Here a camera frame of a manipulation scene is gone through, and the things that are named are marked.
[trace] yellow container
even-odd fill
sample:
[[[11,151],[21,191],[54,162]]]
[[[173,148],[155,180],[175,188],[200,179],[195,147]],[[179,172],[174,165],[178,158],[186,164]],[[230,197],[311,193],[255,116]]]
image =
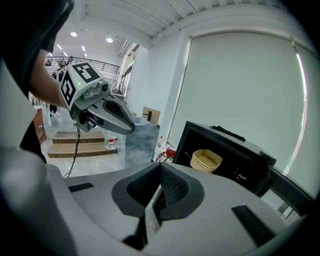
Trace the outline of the yellow container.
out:
[[[211,150],[200,149],[192,154],[190,165],[198,171],[212,173],[221,165],[222,160],[221,156]]]

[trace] gray plastic surface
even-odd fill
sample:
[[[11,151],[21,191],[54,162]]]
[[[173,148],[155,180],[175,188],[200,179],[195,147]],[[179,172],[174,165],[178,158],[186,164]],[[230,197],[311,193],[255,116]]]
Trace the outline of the gray plastic surface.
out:
[[[84,212],[56,166],[47,165],[47,171],[58,209],[72,235],[78,256],[141,255],[104,231]]]
[[[288,226],[283,232],[275,236],[269,242],[266,242],[259,248],[252,250],[245,254],[245,256],[269,256],[273,255],[279,250],[289,239],[290,237],[298,230],[303,221],[306,219],[306,216],[300,218],[296,222]]]
[[[126,122],[123,122],[117,116],[114,116],[110,113],[108,113],[104,108],[103,104],[105,102],[116,102],[121,108],[124,110],[126,114]],[[129,112],[128,107],[118,99],[117,97],[113,97],[111,95],[99,100],[94,104],[97,108],[90,106],[88,107],[87,111],[91,115],[93,115],[95,118],[103,120],[103,125],[97,124],[99,127],[113,131],[115,133],[119,134],[131,134],[133,132],[133,128],[129,125],[128,121],[130,121],[132,124],[134,123],[132,114]]]
[[[188,217],[163,221],[159,231],[142,250],[150,255],[236,256],[257,248],[231,208],[247,205],[275,234],[286,228],[281,217],[260,198],[236,182],[169,164],[197,180],[204,187],[204,199]]]
[[[202,203],[188,217],[163,221],[138,251],[121,240],[133,235],[139,219],[122,214],[113,202],[113,185],[154,165],[63,179],[59,169],[30,152],[0,148],[0,185],[8,207],[48,249],[57,255],[243,255],[257,249],[231,208],[245,204],[275,234],[286,228],[281,217],[257,196],[227,178],[170,164],[201,182]],[[94,187],[71,193],[68,186]],[[265,253],[292,232],[259,248]]]
[[[105,97],[109,94],[111,94],[109,82],[105,79],[101,79],[98,81],[96,87],[90,87],[84,94],[82,94],[82,99],[84,101],[99,100],[101,96]]]
[[[96,102],[100,101],[101,99],[103,99],[104,97],[107,97],[110,94],[111,94],[111,91],[110,91],[110,89],[108,89],[107,91],[101,93],[99,96],[91,98],[91,97],[89,97],[89,95],[87,96],[87,91],[86,91],[82,95],[82,97],[80,97],[74,101],[73,108],[76,107],[80,111],[86,111],[87,108],[89,108],[92,104],[95,104]]]
[[[104,231],[119,240],[124,240],[135,233],[139,218],[124,215],[112,199],[111,191],[118,181],[151,165],[150,162],[121,171],[70,177],[64,181],[68,187],[90,182],[94,187],[72,193],[74,199]]]

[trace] ceiling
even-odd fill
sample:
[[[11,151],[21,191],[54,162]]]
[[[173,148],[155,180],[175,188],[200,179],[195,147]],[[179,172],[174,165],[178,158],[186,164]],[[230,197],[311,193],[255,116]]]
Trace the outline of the ceiling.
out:
[[[158,40],[217,17],[223,10],[245,6],[288,12],[279,0],[76,0],[56,38],[62,50],[55,45],[53,53],[84,57],[83,45],[88,59],[120,65],[116,57],[127,39],[149,49]],[[107,37],[113,43],[106,42]]]
[[[149,45],[164,31],[191,17],[232,5],[263,5],[287,11],[278,0],[77,0],[75,21],[106,28]]]
[[[77,36],[71,36],[71,32],[76,32]],[[113,39],[112,43],[106,41],[107,37]],[[72,19],[67,21],[61,28],[55,39],[53,48],[54,56],[64,56],[65,52],[68,56],[108,62],[120,66],[121,58],[118,53],[126,40],[113,33],[107,33],[94,28],[85,26],[74,26]]]

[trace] white floor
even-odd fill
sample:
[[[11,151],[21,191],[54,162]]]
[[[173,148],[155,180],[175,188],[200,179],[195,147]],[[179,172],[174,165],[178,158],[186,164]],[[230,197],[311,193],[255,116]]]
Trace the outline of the white floor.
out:
[[[43,123],[47,140],[41,145],[42,154],[48,164],[55,165],[60,169],[62,176],[69,172],[73,158],[50,158],[47,152],[53,144],[52,138],[57,131],[76,131],[73,121],[66,109],[58,108],[59,116],[49,117],[49,108],[42,109]],[[123,169],[117,154],[77,157],[75,159],[70,177],[102,174]]]
[[[52,139],[47,139],[41,145],[41,151],[48,164],[60,169],[62,176],[69,172],[73,158],[50,158],[47,151],[53,144]],[[77,157],[75,159],[70,177],[92,174],[109,173],[123,169],[117,154]]]

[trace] wooden stair step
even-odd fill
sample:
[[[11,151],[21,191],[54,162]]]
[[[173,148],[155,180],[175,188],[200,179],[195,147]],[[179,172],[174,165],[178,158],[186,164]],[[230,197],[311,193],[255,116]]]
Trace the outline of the wooden stair step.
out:
[[[50,158],[73,158],[75,156],[76,143],[54,143],[47,154]],[[108,150],[104,142],[79,143],[76,157],[95,157],[116,154],[117,150]]]
[[[76,143],[78,138],[78,133],[76,131],[58,131],[54,138],[53,143]],[[79,143],[95,143],[104,142],[105,136],[102,131],[81,131]]]

